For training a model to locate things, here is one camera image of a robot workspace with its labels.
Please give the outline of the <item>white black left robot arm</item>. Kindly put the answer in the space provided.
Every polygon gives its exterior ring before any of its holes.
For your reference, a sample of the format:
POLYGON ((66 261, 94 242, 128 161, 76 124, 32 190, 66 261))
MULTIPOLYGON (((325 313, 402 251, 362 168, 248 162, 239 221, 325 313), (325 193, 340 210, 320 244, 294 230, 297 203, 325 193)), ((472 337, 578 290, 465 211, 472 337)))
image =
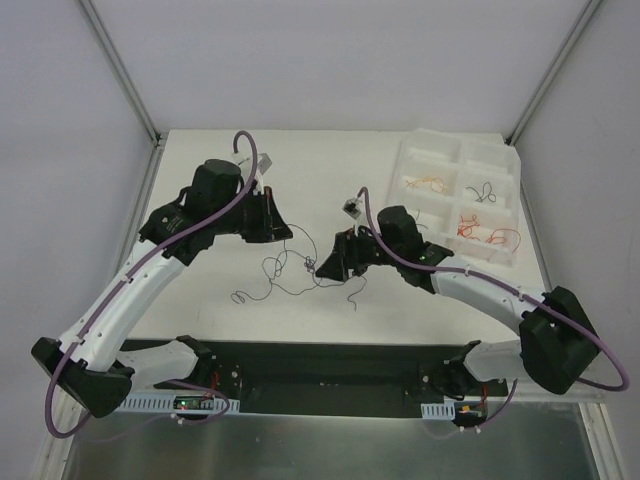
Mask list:
POLYGON ((189 335, 159 347, 122 351, 133 327, 162 290, 216 237, 248 244, 290 239, 262 176, 271 160, 209 159, 190 185, 157 208, 139 232, 130 258, 90 309, 57 339, 42 337, 31 354, 56 385, 93 417, 114 412, 133 391, 169 380, 188 388, 213 385, 213 353, 189 335))

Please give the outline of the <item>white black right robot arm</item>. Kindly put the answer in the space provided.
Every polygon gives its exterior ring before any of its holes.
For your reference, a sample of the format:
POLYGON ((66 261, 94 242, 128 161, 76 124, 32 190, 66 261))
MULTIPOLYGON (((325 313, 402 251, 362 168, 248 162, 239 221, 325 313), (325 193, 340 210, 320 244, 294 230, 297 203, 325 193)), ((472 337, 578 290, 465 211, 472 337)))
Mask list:
POLYGON ((571 291, 525 289, 476 269, 453 251, 424 239, 402 206, 379 212, 377 232, 364 224, 360 201, 350 199, 343 209, 356 223, 336 233, 317 277, 345 282, 371 266, 388 266, 407 284, 457 300, 517 334, 515 341, 475 340, 465 345, 432 376, 442 394, 462 397, 488 381, 525 377, 563 395, 599 355, 593 326, 571 291))

